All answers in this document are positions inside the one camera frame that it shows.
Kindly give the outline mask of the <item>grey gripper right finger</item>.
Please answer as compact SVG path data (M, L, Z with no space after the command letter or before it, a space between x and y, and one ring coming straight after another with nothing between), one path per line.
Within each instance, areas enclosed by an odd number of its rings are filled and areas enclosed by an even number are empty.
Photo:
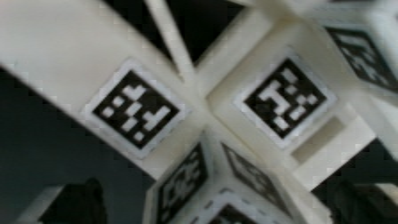
M398 186L324 183L313 190L331 210L332 224L398 224Z

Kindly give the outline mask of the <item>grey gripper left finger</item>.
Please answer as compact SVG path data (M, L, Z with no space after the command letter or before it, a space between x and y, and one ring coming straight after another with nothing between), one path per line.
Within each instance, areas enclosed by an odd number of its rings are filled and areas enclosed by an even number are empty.
M109 224L103 187L96 178L48 186L14 224Z

